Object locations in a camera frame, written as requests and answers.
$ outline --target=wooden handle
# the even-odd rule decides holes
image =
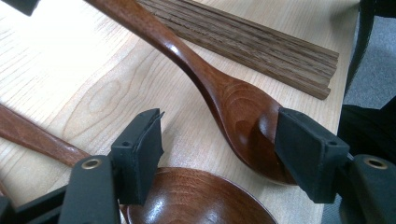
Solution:
[[[0,124],[1,137],[68,166],[73,166],[76,162],[90,156],[87,152],[47,133],[3,105],[0,105]]]
[[[134,0],[86,0],[108,17],[145,39],[176,63],[194,82],[206,101],[208,90],[232,80],[198,56],[172,31]]]

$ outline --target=lacquered wood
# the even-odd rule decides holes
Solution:
[[[282,184],[294,184],[274,151],[281,105],[259,88],[211,66],[136,1],[88,0],[175,62],[194,82],[234,153],[246,165]]]
[[[132,223],[276,223],[258,201],[208,172],[159,168],[144,206],[127,209]]]
[[[0,137],[28,147],[68,166],[90,156],[64,140],[46,132],[30,120],[0,105]]]

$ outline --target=black clamp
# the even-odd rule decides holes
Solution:
[[[13,208],[0,197],[0,223],[120,223],[119,203],[143,204],[163,154],[159,109],[139,114],[108,156],[73,168],[68,186]]]
[[[314,203],[342,198],[345,223],[396,223],[396,166],[349,145],[307,115],[281,108],[276,154]]]

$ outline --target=light wood surface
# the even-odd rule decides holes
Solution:
[[[336,132],[358,1],[202,0],[340,54],[329,97],[320,101],[189,43],[222,72],[266,91]],[[159,51],[83,1],[42,0],[33,17],[0,2],[0,103],[91,154],[110,145],[139,112],[159,107],[161,167],[223,176],[279,223],[319,223],[322,205],[298,187],[255,174],[237,159],[189,78]],[[0,179],[16,204],[67,183],[70,168],[0,139]]]

